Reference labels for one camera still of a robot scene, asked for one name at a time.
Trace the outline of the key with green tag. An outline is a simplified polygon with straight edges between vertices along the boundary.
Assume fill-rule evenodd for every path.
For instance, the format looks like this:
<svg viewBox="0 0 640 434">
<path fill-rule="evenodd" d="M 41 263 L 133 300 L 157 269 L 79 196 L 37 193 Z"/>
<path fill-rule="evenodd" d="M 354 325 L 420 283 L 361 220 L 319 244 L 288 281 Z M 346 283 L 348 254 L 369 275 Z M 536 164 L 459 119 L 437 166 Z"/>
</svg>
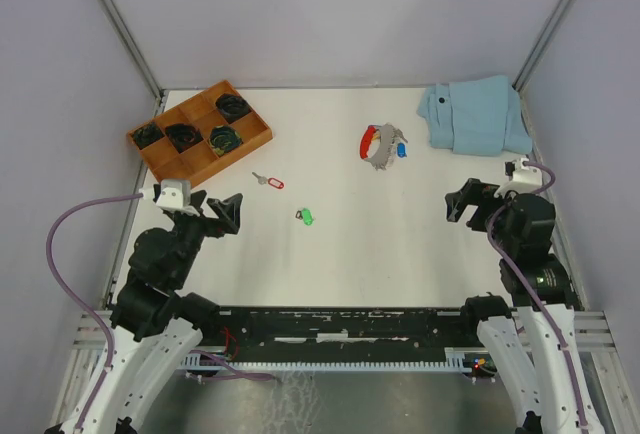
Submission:
<svg viewBox="0 0 640 434">
<path fill-rule="evenodd" d="M 314 217 L 308 208 L 299 209 L 295 214 L 295 218 L 301 220 L 306 226 L 311 226 L 314 223 Z"/>
</svg>

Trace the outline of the metal key holder red handle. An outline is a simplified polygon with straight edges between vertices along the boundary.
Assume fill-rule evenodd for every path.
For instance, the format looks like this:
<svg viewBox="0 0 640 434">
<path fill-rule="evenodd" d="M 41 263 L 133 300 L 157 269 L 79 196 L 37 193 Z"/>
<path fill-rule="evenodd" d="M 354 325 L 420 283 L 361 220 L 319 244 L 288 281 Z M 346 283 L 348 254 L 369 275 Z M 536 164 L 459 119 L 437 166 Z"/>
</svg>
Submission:
<svg viewBox="0 0 640 434">
<path fill-rule="evenodd" d="M 399 157 L 397 155 L 399 143 L 403 143 L 406 150 L 408 140 L 399 128 L 390 123 L 371 124 L 361 137 L 359 157 L 375 170 L 386 170 Z"/>
</svg>

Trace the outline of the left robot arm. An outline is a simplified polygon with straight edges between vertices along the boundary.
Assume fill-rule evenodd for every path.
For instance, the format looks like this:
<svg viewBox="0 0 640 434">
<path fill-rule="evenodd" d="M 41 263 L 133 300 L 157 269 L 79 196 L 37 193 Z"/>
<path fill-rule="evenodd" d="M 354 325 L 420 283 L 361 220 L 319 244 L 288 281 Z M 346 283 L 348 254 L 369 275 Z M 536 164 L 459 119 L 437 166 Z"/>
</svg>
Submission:
<svg viewBox="0 0 640 434">
<path fill-rule="evenodd" d="M 172 221 L 143 231 L 108 320 L 90 315 L 106 338 L 98 367 L 69 418 L 53 433 L 136 433 L 173 372 L 199 343 L 221 332 L 219 307 L 180 296 L 205 238 L 240 230 L 243 196 L 211 199 L 205 191 L 156 185 L 137 193 Z"/>
</svg>

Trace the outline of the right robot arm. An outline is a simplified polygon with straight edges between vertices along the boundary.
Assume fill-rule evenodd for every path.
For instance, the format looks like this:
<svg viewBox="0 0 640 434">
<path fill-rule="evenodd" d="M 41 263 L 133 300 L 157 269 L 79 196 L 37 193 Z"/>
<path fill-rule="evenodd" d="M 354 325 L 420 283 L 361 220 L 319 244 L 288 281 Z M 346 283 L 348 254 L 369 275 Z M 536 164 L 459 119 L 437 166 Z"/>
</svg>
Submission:
<svg viewBox="0 0 640 434">
<path fill-rule="evenodd" d="M 556 211 L 537 192 L 502 192 L 470 178 L 445 197 L 456 222 L 475 207 L 468 227 L 486 234 L 499 254 L 511 299 L 471 297 L 462 307 L 460 336 L 483 345 L 511 401 L 519 433 L 601 433 L 576 340 L 577 297 L 551 251 Z"/>
</svg>

